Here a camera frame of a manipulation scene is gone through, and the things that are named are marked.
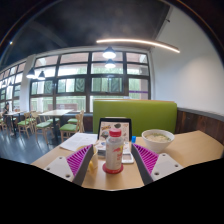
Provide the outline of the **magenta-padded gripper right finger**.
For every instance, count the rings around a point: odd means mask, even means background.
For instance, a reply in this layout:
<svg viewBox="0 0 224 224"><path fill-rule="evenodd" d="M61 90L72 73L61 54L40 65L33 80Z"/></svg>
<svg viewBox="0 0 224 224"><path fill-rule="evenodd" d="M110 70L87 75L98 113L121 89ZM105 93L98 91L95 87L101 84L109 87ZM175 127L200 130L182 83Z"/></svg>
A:
<svg viewBox="0 0 224 224"><path fill-rule="evenodd" d="M137 144L131 145L131 153L145 185L182 169L167 153L157 154Z"/></svg>

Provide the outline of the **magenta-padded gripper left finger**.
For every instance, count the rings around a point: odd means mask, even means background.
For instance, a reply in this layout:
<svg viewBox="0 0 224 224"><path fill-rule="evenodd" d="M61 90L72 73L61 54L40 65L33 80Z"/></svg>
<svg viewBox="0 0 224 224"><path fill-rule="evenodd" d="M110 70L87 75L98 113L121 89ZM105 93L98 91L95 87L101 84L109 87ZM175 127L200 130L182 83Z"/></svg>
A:
<svg viewBox="0 0 224 224"><path fill-rule="evenodd" d="M57 157L44 170L81 186L93 155L93 145L90 144L67 157Z"/></svg>

